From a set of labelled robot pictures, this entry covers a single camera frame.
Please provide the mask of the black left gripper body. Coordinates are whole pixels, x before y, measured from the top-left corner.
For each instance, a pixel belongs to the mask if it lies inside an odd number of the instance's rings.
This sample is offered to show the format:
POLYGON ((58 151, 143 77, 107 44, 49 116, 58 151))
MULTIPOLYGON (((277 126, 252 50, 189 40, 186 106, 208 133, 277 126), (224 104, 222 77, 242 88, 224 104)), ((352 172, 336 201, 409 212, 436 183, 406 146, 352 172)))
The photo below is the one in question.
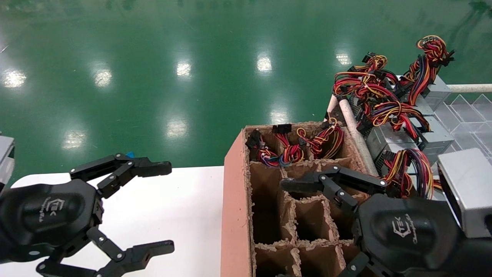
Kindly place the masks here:
POLYGON ((35 184, 2 192, 1 263, 30 262, 52 254, 73 256, 102 223, 102 200, 81 180, 35 184))

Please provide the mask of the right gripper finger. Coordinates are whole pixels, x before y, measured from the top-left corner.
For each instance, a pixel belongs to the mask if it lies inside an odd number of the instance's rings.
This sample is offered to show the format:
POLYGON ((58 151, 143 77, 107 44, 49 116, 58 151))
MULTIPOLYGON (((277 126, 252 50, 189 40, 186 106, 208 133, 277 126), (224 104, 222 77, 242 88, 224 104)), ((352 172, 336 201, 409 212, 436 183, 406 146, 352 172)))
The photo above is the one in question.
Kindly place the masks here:
POLYGON ((360 277, 365 269, 371 270, 378 277, 404 277, 399 272, 390 270, 375 257, 359 252, 354 259, 341 271, 338 277, 360 277))
POLYGON ((301 178, 285 178, 280 188, 294 193, 322 193, 345 214, 356 214, 357 201, 344 190, 345 187, 374 195, 386 192, 387 182, 372 175, 337 165, 323 172, 308 172, 301 178))

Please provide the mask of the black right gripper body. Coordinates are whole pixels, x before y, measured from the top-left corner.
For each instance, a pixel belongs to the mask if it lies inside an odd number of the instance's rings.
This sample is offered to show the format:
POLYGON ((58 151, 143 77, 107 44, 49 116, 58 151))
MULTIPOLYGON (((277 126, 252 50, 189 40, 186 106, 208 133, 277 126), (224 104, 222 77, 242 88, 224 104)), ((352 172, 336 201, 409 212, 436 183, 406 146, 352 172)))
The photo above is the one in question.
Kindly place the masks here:
POLYGON ((454 274, 461 231, 448 204, 377 194, 356 212, 356 245, 375 274, 454 274))

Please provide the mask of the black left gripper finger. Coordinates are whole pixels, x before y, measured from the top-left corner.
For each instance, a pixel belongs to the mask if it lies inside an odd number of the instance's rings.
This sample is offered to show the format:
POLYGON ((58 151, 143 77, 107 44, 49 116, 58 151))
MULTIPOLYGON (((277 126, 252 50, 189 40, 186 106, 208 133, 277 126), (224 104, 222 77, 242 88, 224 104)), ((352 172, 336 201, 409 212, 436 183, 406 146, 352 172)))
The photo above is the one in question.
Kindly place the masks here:
POLYGON ((68 256, 68 248, 56 250, 37 266, 37 273, 44 277, 122 277, 128 272, 144 270, 155 256, 171 254, 175 250, 172 240, 139 244, 121 250, 97 227, 88 229, 85 237, 92 241, 110 261, 98 270, 62 264, 68 256))
POLYGON ((152 162, 147 157, 130 158, 117 153, 73 168, 70 178, 88 182, 106 176, 97 184, 97 192, 100 198, 107 199, 134 177, 155 177, 169 175, 171 172, 172 165, 169 161, 152 162))

